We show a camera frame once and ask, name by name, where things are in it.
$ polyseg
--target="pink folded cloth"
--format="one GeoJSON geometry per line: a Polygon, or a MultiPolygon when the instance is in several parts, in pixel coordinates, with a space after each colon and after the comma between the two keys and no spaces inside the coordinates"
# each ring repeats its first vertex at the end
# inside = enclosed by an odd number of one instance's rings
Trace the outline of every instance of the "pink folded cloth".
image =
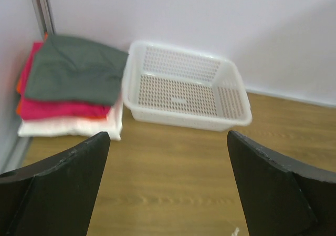
{"type": "Polygon", "coordinates": [[[84,102],[40,102],[25,98],[25,89],[32,68],[34,54],[38,52],[42,45],[43,42],[35,42],[33,44],[29,59],[21,73],[21,118],[23,120],[37,120],[52,117],[77,116],[93,119],[106,119],[111,106],[93,105],[84,102]]]}

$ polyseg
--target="wooden floor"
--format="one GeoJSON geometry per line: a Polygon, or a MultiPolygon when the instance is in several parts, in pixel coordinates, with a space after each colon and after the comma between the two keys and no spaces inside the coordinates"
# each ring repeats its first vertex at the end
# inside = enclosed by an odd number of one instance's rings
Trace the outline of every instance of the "wooden floor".
{"type": "MultiPolygon", "coordinates": [[[[336,109],[249,95],[253,123],[236,130],[303,162],[336,171],[336,109]]],[[[88,236],[248,236],[227,132],[135,121],[124,110],[88,236]]],[[[83,141],[34,138],[25,165],[83,141]]]]}

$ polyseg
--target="small white debris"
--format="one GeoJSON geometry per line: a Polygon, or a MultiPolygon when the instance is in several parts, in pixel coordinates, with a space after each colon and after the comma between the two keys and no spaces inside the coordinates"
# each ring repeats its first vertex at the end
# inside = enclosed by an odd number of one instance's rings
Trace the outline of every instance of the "small white debris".
{"type": "Polygon", "coordinates": [[[236,230],[231,234],[231,236],[238,236],[240,229],[237,227],[236,230]]]}

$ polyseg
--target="white plastic basket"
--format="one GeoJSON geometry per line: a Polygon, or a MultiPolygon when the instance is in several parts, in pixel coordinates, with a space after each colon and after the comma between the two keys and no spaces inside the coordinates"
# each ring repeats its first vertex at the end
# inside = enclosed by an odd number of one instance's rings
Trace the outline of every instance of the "white plastic basket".
{"type": "Polygon", "coordinates": [[[134,42],[122,94],[139,121],[216,131],[252,121],[234,63],[172,46],[134,42]]]}

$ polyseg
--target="folded clothes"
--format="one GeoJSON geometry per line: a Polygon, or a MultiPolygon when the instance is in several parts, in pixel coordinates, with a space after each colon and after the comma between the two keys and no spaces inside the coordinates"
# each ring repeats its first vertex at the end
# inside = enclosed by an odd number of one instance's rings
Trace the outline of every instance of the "folded clothes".
{"type": "Polygon", "coordinates": [[[84,102],[39,102],[25,97],[25,90],[32,68],[35,53],[42,47],[43,42],[35,42],[29,59],[21,74],[17,90],[21,93],[21,101],[17,113],[23,120],[45,119],[60,116],[80,116],[88,118],[106,119],[110,106],[92,105],[84,102]]]}
{"type": "Polygon", "coordinates": [[[111,140],[120,140],[122,107],[122,99],[120,98],[115,106],[111,108],[105,121],[93,121],[78,117],[22,121],[18,135],[20,137],[55,137],[61,135],[90,137],[105,131],[109,134],[111,140]]]}
{"type": "Polygon", "coordinates": [[[113,106],[128,54],[90,40],[50,35],[34,57],[25,97],[113,106]]]}

